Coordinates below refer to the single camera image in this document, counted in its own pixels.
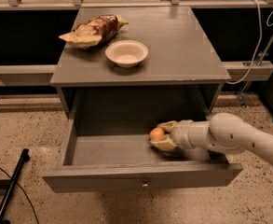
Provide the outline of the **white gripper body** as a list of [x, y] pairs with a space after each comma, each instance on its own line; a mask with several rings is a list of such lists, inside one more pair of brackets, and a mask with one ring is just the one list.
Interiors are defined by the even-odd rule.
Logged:
[[189, 129], [193, 120], [181, 120], [172, 126], [171, 138], [173, 142], [181, 149], [193, 149], [189, 139]]

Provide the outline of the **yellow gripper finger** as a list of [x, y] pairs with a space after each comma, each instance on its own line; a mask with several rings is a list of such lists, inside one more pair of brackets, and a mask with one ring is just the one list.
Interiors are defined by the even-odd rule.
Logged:
[[169, 134], [165, 134], [162, 137], [152, 139], [150, 144], [163, 151], [173, 151], [177, 148], [177, 145], [173, 142]]
[[172, 120], [172, 121], [159, 123], [157, 127], [162, 129], [165, 133], [171, 133], [175, 124], [176, 124], [176, 121]]

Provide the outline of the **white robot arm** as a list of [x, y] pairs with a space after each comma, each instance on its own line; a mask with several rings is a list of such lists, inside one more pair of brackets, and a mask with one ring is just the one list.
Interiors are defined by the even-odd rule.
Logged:
[[199, 147], [232, 155], [248, 150], [273, 166], [273, 135], [254, 128], [235, 115], [218, 113], [207, 121], [169, 121], [157, 127], [164, 134], [150, 137], [150, 144], [159, 150]]

